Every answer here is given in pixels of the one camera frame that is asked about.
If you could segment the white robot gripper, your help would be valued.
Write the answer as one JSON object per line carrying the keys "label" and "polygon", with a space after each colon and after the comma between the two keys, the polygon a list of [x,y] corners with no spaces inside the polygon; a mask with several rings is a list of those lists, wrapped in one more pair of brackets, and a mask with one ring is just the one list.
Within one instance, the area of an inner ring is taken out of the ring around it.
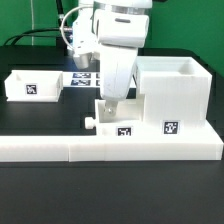
{"label": "white robot gripper", "polygon": [[127,97],[135,69],[137,48],[100,46],[100,95],[105,101],[104,112],[115,115],[117,102]]}

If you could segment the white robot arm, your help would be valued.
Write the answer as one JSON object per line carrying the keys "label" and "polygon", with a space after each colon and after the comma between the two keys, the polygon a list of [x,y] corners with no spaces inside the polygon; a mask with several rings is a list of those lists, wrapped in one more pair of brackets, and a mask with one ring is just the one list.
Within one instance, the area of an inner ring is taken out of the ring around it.
{"label": "white robot arm", "polygon": [[72,41],[65,44],[77,68],[100,62],[100,95],[104,111],[114,114],[126,99],[138,50],[145,45],[150,11],[166,0],[79,0],[71,11],[78,14],[72,25]]}

